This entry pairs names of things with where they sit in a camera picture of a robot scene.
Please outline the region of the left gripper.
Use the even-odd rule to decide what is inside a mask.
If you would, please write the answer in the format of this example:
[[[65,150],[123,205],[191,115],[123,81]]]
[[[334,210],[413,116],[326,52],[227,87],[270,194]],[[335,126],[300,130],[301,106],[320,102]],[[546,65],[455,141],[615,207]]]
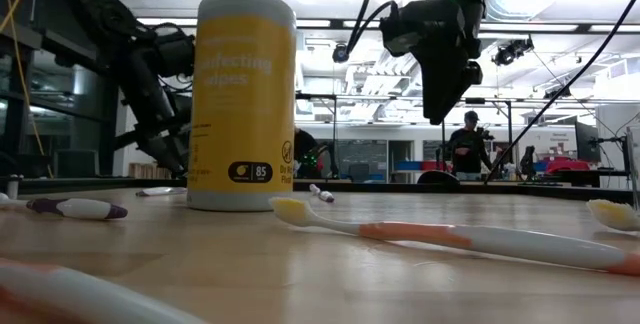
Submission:
[[[187,172],[184,156],[179,152],[171,137],[157,137],[161,132],[180,129],[191,121],[191,110],[179,111],[169,119],[155,123],[136,123],[131,131],[115,137],[115,150],[133,143],[141,144],[141,150],[151,156],[159,167],[168,169],[173,176],[183,176]]]

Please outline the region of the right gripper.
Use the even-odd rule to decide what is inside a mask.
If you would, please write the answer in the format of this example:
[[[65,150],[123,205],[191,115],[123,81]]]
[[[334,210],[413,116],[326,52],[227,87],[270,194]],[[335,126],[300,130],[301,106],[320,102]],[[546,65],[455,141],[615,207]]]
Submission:
[[[482,0],[421,0],[410,5],[419,41],[412,49],[421,66],[423,116],[439,125],[470,85],[480,84],[478,38]]]

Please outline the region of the orange and white toothbrush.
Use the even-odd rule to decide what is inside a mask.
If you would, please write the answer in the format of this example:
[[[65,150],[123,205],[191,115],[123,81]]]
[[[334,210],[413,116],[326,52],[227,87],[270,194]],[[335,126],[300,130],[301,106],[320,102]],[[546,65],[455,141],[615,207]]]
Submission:
[[[618,231],[640,232],[640,213],[628,204],[595,199],[589,200],[586,206],[592,216],[608,228]]]
[[[126,287],[70,268],[0,258],[0,304],[74,324],[208,324]]]
[[[269,200],[280,220],[297,227],[321,227],[381,241],[416,241],[479,253],[640,277],[640,254],[597,242],[552,234],[486,226],[355,223],[326,219],[310,203],[293,198]]]

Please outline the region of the monitor on black arm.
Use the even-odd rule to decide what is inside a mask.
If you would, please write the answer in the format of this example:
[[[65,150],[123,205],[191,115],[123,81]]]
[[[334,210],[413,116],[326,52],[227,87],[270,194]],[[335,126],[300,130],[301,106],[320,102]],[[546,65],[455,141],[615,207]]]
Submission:
[[[598,144],[598,130],[594,126],[576,122],[574,125],[577,146],[577,158],[579,160],[598,163],[601,161]]]

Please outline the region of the wooden crate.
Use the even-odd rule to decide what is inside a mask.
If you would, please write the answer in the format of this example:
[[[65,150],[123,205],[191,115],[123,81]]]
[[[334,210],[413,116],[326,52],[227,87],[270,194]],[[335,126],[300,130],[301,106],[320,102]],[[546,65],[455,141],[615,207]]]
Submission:
[[[132,162],[128,167],[128,176],[134,179],[166,179],[169,173],[154,163]]]

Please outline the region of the person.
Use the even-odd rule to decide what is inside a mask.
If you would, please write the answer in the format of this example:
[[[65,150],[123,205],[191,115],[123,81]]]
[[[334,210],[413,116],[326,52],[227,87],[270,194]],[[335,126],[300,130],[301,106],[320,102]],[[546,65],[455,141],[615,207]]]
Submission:
[[[478,121],[475,111],[466,112],[464,126],[454,131],[449,138],[452,173],[462,181],[479,181],[482,166],[492,168],[484,140],[476,131]]]
[[[306,165],[304,157],[317,146],[317,141],[307,131],[294,127],[294,160],[298,164],[297,177],[299,179],[318,179],[321,172],[318,166]]]

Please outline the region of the large black spotlight cluster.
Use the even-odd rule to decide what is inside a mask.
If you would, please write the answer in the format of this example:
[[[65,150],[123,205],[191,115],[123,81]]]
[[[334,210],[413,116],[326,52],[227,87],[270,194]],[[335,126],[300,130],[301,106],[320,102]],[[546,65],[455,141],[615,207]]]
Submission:
[[[531,37],[512,40],[506,45],[499,46],[496,54],[492,56],[491,61],[496,66],[508,66],[533,49],[534,43]]]

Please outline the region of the yellow disinfecting wipes canister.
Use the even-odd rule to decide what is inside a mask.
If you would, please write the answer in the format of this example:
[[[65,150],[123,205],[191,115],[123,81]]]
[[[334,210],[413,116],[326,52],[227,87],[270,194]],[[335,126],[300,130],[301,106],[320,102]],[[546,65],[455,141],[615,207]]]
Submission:
[[[293,189],[296,17],[282,0],[202,0],[187,205],[268,211]]]

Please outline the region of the grey rectangular panel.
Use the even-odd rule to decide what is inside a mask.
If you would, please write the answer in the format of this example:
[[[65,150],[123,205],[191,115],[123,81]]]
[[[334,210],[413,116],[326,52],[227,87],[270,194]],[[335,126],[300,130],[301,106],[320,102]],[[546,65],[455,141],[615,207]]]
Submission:
[[[54,174],[58,178],[94,178],[99,171],[95,150],[63,149],[54,153]]]

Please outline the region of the long horizontal rig crossbar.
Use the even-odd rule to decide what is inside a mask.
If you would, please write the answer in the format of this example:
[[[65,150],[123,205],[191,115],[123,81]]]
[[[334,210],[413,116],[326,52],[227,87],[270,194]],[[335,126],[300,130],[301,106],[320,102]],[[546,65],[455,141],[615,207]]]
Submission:
[[[139,21],[145,25],[155,26],[165,22],[174,23],[181,27],[195,27],[196,18],[161,18],[142,17]],[[297,19],[296,25],[302,29],[352,29],[355,20],[343,19]],[[510,23],[510,22],[483,22],[480,26],[482,33],[578,33],[600,35],[609,33],[614,29],[614,24],[588,24],[588,23]]]

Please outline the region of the small black spotlight cluster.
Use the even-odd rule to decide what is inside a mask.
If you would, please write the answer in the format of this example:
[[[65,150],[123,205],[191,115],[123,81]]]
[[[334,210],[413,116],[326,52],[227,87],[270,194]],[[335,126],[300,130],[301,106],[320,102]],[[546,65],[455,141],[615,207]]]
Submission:
[[[543,98],[545,100],[550,100],[553,98],[562,99],[567,97],[572,97],[570,87],[568,85],[555,85],[545,89],[545,93]]]

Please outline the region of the red background object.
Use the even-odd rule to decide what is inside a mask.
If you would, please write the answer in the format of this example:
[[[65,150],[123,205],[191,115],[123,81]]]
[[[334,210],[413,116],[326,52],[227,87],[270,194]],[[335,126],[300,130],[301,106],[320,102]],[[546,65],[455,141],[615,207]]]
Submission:
[[[589,171],[589,163],[582,160],[571,159],[567,157],[555,157],[547,162],[546,174],[554,174],[558,171]]]

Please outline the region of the black background workstation frame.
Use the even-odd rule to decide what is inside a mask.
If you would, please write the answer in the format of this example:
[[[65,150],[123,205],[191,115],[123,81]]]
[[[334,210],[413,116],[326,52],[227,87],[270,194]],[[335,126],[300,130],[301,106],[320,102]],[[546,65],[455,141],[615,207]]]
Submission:
[[[464,98],[439,125],[423,117],[419,95],[352,95],[298,92],[294,102],[297,125],[335,150],[339,175],[355,182],[391,183],[416,180],[420,171],[397,171],[398,161],[429,161],[443,168],[442,147],[452,131],[463,125],[464,113],[480,115],[480,128],[495,143],[516,136],[512,100]]]

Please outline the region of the black aluminium table frame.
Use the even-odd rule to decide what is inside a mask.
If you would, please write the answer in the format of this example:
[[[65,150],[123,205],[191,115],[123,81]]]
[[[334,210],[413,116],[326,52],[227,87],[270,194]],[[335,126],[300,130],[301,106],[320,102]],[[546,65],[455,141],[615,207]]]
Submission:
[[[150,187],[185,187],[185,180],[134,179],[134,178],[80,178],[80,179],[22,179],[18,181],[19,194],[45,194]],[[477,195],[527,195],[564,200],[587,201],[606,199],[618,203],[632,204],[634,192],[588,187],[518,185],[513,183],[470,182],[450,184],[365,184],[350,182],[319,182],[317,186],[333,193],[451,193]]]

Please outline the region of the small grey post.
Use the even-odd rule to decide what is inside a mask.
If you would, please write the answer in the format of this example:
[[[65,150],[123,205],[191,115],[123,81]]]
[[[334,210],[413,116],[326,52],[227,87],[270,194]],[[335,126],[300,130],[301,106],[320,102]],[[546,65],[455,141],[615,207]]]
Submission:
[[[8,199],[16,199],[19,192],[19,184],[22,181],[23,176],[18,174],[11,174],[5,177],[6,180],[6,196]]]

